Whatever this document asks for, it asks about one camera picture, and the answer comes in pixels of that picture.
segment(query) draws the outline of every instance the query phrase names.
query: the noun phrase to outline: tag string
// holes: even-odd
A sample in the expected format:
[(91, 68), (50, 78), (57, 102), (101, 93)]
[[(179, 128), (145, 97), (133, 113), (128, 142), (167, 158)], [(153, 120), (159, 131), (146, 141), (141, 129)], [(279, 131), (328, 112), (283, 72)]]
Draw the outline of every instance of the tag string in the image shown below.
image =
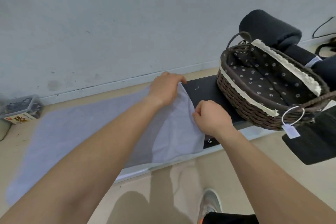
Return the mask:
[[(282, 121), (282, 123), (283, 123), (284, 125), (285, 125), (285, 122), (284, 122), (284, 116), (285, 116), (290, 110), (293, 110), (293, 109), (296, 108), (296, 107), (299, 107), (299, 106), (294, 106), (294, 107), (292, 107), (292, 108), (289, 108), (289, 109), (282, 115), (282, 117), (281, 117), (281, 121)], [(298, 120), (296, 120), (295, 122), (293, 122), (290, 126), (294, 125), (296, 122), (298, 122), (299, 120), (302, 119), (302, 117), (305, 115), (305, 109), (302, 108), (302, 110), (303, 110), (303, 112), (302, 112), (301, 117), (300, 117)]]

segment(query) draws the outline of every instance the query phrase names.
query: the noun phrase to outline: person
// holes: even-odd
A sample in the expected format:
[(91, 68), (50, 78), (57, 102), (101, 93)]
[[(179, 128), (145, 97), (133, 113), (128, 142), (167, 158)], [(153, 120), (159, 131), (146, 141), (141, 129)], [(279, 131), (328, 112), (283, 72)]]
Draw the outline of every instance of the person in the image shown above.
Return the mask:
[[(162, 73), (149, 94), (61, 159), (0, 219), (12, 223), (87, 223), (112, 186), (151, 119), (177, 96), (184, 76)], [(250, 143), (217, 103), (201, 101), (193, 113), (204, 133), (223, 146), (255, 216), (221, 213), (213, 190), (206, 190), (199, 221), (207, 223), (334, 223), (336, 212)]]

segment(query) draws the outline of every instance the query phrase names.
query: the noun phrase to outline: pant leg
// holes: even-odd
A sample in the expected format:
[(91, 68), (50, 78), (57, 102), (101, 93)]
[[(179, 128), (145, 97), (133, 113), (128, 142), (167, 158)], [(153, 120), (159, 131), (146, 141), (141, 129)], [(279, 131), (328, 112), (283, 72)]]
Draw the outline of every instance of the pant leg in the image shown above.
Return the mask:
[(208, 213), (202, 224), (259, 224), (255, 214)]

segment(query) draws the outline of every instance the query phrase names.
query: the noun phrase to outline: gray wall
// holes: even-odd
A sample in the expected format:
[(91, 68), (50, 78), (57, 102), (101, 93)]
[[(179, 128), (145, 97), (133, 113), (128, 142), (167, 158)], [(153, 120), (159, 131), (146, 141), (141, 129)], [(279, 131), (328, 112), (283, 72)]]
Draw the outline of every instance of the gray wall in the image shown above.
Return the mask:
[(0, 92), (49, 96), (217, 60), (253, 9), (305, 40), (336, 0), (0, 0)]

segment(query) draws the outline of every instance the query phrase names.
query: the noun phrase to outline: shoe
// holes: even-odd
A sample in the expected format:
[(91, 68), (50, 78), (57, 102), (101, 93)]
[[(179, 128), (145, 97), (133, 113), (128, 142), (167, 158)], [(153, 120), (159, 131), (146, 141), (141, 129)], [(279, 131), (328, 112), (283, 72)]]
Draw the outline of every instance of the shoe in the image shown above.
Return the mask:
[(210, 212), (222, 213), (222, 204), (218, 194), (213, 189), (205, 189), (199, 204), (197, 224), (202, 224), (203, 218)]

